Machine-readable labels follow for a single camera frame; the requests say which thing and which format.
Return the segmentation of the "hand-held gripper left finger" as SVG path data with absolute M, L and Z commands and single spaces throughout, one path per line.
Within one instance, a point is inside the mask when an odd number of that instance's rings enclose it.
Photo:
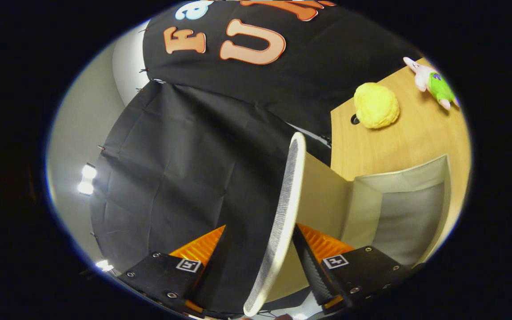
M 220 251 L 233 229 L 233 224 L 203 229 L 182 224 L 161 227 L 148 254 L 119 280 L 171 312 L 205 315 L 208 306 L 199 295 L 220 266 Z

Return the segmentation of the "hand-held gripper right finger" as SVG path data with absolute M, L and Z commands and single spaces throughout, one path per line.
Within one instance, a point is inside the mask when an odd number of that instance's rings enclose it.
M 421 267 L 373 243 L 348 243 L 304 224 L 292 235 L 305 277 L 324 312 L 356 310 L 403 284 Z

